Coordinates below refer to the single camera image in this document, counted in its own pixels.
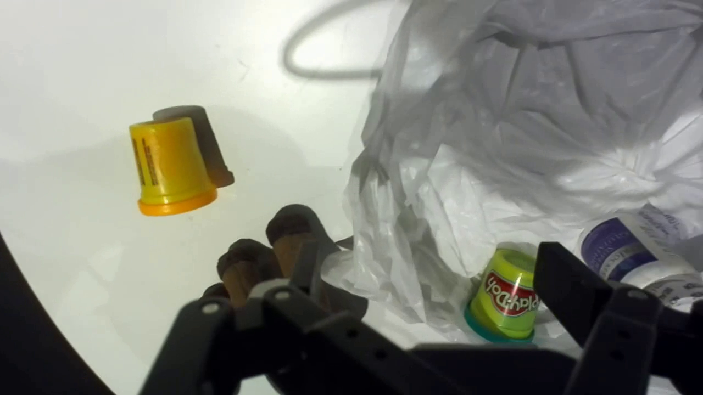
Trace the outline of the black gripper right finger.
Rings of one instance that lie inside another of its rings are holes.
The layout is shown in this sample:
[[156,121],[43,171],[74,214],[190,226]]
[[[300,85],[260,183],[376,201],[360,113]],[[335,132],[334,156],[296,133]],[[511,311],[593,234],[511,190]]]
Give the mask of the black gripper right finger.
[[557,242],[538,245],[534,289],[581,346],[564,395],[645,395],[652,374],[703,395],[703,303],[666,306],[652,291],[603,280]]

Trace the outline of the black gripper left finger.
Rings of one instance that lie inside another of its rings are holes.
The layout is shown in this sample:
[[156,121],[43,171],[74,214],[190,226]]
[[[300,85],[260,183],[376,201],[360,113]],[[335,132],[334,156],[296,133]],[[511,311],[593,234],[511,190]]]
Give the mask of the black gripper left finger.
[[223,299],[187,303],[137,395],[237,395],[259,374],[282,395],[454,395],[429,361],[292,284],[240,311]]

